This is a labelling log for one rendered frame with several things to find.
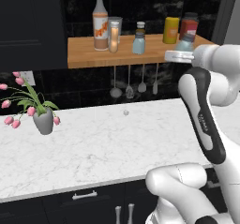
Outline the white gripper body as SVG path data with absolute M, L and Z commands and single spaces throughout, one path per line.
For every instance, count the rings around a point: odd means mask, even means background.
M 167 62 L 191 62 L 194 56 L 193 52 L 166 51 L 164 59 Z

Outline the pale blue shaker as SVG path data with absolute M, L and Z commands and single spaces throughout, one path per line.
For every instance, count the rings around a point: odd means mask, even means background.
M 175 49 L 182 52 L 192 52 L 193 51 L 193 38 L 191 34 L 184 34 L 183 38 L 176 45 Z
M 145 48 L 144 34 L 137 32 L 133 40 L 132 52 L 135 54 L 143 54 Z

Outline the small dark bottle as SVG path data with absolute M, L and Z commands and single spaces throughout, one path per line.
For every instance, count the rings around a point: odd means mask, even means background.
M 137 36 L 145 35 L 145 22 L 137 22 L 136 35 Z

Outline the clear shaker with yellow filling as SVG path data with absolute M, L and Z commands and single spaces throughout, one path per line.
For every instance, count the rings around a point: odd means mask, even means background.
M 110 22 L 109 51 L 116 53 L 118 51 L 119 22 Z

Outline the tall bottle with orange label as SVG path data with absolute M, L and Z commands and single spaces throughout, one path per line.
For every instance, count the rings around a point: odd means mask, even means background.
M 94 48 L 96 51 L 108 50 L 108 12 L 104 7 L 103 0 L 97 0 L 92 13 Z

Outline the dark upper cabinet door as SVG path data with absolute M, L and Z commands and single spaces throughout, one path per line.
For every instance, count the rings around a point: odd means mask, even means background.
M 0 72 L 67 66 L 63 0 L 0 0 Z

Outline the dark cabinet door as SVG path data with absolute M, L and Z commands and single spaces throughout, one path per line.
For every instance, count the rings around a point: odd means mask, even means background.
M 0 72 L 67 66 L 63 0 L 0 0 Z
M 125 187 L 124 224 L 128 224 L 128 205 L 134 204 L 132 213 L 133 224 L 145 224 L 145 220 L 155 210 L 158 197 L 151 194 L 144 180 L 127 182 Z
M 115 207 L 111 204 L 64 208 L 47 213 L 50 224 L 116 224 Z M 121 207 L 120 224 L 124 209 Z

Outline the dark lower cabinet door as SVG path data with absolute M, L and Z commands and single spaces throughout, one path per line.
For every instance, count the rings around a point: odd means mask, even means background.
M 127 182 L 125 187 L 124 224 L 128 224 L 128 205 L 134 204 L 132 213 L 133 224 L 145 224 L 145 220 L 155 210 L 158 197 L 151 194 L 144 180 Z
M 64 208 L 47 213 L 50 224 L 116 224 L 115 207 L 111 204 Z M 120 224 L 124 209 L 121 207 Z

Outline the yellow can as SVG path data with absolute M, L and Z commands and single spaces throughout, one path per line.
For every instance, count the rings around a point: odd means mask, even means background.
M 163 42 L 165 44 L 174 44 L 178 35 L 179 19 L 176 17 L 167 17 L 164 24 Z

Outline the red jar with dark lid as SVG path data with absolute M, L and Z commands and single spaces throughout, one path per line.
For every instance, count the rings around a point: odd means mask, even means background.
M 184 34 L 191 34 L 195 37 L 198 29 L 198 24 L 198 14 L 195 12 L 186 12 L 181 20 L 179 39 L 182 39 Z

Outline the hanging metal spatula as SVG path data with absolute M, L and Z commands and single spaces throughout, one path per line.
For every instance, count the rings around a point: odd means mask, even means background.
M 156 67 L 155 81 L 153 83 L 153 95 L 158 93 L 158 63 Z

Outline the hanging metal slotted spoon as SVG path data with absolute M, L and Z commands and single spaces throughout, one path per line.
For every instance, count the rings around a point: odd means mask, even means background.
M 127 97 L 128 99 L 134 98 L 134 91 L 133 91 L 133 88 L 130 86 L 129 73 L 128 73 L 128 77 L 127 77 L 126 97 Z

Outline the hanging metal ladle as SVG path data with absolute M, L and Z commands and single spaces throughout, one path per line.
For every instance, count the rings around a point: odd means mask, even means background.
M 122 91 L 116 87 L 116 70 L 113 71 L 113 88 L 111 89 L 110 94 L 114 98 L 122 96 Z

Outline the wooden shelf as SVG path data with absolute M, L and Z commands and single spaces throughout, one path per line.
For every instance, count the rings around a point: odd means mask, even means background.
M 140 64 L 163 63 L 166 51 L 174 44 L 164 44 L 163 35 L 146 35 L 144 54 L 134 54 L 132 44 L 135 36 L 121 36 L 118 51 L 96 51 L 92 37 L 70 37 L 68 39 L 67 66 L 69 68 L 113 67 Z

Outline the dark drawer front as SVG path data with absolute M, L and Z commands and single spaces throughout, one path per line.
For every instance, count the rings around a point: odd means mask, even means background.
M 97 192 L 96 197 L 84 198 L 80 200 L 72 200 L 72 196 L 77 193 L 88 194 L 93 190 Z M 102 187 L 91 187 L 86 189 L 78 189 L 69 192 L 57 193 L 54 195 L 48 195 L 43 198 L 43 205 L 47 212 L 59 211 L 63 208 L 74 207 L 79 204 L 88 204 L 91 202 L 103 202 L 103 201 L 113 201 L 117 199 L 122 199 L 125 194 L 124 184 L 114 184 Z

